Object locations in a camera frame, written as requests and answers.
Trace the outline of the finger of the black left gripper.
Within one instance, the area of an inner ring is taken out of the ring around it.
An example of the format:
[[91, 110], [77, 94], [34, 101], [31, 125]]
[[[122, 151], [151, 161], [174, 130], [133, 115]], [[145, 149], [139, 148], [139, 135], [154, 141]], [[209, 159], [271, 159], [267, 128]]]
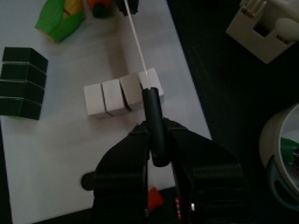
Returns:
[[117, 7], [125, 16], [138, 13], [139, 0], [115, 0]]

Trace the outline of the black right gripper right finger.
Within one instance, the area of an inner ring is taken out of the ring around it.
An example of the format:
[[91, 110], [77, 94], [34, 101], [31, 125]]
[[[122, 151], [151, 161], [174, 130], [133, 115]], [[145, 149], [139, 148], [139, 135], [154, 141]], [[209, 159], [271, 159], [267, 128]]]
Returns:
[[182, 224], [245, 224], [243, 171], [231, 153], [178, 122], [165, 121]]

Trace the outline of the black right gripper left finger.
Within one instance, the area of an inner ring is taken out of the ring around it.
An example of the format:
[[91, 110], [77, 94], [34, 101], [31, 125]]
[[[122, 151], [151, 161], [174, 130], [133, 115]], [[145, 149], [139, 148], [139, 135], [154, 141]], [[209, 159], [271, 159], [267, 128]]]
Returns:
[[101, 159], [91, 224], [147, 224], [147, 138], [142, 122]]

